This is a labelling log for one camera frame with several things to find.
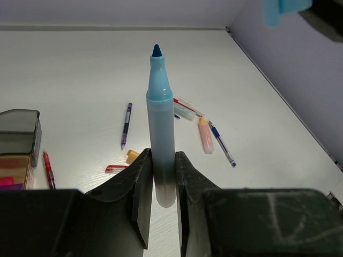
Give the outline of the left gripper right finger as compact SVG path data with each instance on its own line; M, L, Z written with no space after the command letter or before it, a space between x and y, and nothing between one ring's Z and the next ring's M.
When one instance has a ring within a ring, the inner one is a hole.
M307 188L221 189L175 155L181 256L342 256L342 214Z

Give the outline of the light blue marker cap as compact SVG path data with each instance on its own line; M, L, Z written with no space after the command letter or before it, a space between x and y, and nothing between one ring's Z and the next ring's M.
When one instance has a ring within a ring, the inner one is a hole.
M307 10L313 0L262 0L263 21L267 27L277 27L283 14Z

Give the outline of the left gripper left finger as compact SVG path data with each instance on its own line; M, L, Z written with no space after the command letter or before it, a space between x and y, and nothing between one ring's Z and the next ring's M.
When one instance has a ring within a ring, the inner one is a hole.
M100 186L1 191L1 256L142 256L152 205L151 150Z

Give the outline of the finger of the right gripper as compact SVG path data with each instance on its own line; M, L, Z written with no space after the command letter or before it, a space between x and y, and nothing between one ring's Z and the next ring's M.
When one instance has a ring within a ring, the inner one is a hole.
M299 15L326 38L342 42L342 0L314 0Z

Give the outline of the orange pastel marker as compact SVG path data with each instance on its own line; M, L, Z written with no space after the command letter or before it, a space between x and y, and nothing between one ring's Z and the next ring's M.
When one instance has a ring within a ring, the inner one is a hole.
M199 133L202 140L203 150L205 154L212 154L214 151L213 141L210 133L210 128L206 119L200 116L198 123Z

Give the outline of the light blue marker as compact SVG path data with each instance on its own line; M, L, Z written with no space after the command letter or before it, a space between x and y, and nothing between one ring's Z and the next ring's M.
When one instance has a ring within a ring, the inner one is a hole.
M150 56L146 104L156 199L161 207L169 208L176 199L174 99L158 44Z

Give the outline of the pink black highlighter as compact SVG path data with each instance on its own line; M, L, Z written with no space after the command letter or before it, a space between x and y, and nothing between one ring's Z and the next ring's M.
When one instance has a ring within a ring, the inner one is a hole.
M0 186L9 186L14 184L13 177L1 177L0 178Z

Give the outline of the purple marker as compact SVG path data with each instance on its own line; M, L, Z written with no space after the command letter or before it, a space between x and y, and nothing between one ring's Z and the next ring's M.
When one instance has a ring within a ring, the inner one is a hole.
M1 191L9 191L9 190L22 190L23 184L12 184L12 185L1 185Z

